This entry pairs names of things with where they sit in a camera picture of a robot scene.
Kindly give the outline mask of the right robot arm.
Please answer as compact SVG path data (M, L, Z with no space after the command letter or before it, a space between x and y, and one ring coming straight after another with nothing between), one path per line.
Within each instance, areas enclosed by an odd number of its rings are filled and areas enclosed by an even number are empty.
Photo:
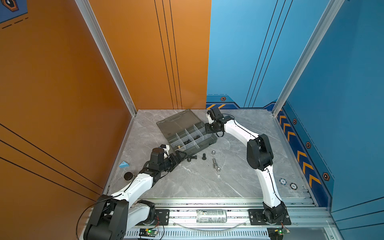
M273 173L274 154L265 134L256 134L240 125L235 117L221 113L216 108L207 111L207 133L227 133L247 147L247 162L256 171L263 192L263 215L269 225L283 224L287 219L287 207L282 200Z

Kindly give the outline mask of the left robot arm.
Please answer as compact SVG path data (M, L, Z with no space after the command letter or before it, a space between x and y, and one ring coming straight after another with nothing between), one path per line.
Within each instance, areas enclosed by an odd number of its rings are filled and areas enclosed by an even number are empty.
M182 161L190 158L183 151L169 153L168 145L154 148L139 174L121 190L112 195L101 195L88 206L91 216L83 236L78 232L78 240L121 240L126 231L138 223L151 223L156 218L155 204L140 200L143 193L150 190L163 173L172 172Z

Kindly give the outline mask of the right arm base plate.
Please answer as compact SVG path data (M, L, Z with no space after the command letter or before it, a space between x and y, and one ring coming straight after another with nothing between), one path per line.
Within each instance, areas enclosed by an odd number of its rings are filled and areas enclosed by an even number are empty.
M291 218L287 210L249 209L249 220L252 226L290 226Z

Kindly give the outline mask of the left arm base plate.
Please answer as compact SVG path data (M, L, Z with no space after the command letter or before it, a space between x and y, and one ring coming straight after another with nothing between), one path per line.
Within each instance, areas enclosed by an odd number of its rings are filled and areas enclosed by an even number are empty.
M154 226L157 225L160 221L160 225L167 226L170 220L170 210L169 209L156 209L155 215L150 217L148 220L142 222L145 226Z

